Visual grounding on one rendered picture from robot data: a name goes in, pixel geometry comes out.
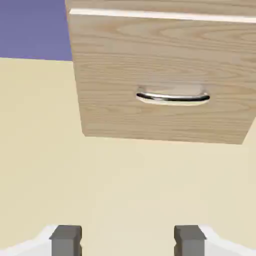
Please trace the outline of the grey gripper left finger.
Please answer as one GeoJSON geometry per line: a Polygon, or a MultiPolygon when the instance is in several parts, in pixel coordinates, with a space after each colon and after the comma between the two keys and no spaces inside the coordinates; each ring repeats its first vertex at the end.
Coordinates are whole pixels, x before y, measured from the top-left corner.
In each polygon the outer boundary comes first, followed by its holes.
{"type": "Polygon", "coordinates": [[[47,225],[33,239],[5,249],[0,256],[82,256],[80,225],[47,225]]]}

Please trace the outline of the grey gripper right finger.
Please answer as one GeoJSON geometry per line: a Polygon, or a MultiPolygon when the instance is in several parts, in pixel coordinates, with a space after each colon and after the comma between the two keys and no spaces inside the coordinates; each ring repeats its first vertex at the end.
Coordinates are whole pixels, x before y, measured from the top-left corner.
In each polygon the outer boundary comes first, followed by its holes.
{"type": "Polygon", "coordinates": [[[174,256],[256,256],[256,249],[221,238],[208,225],[175,225],[174,256]]]}

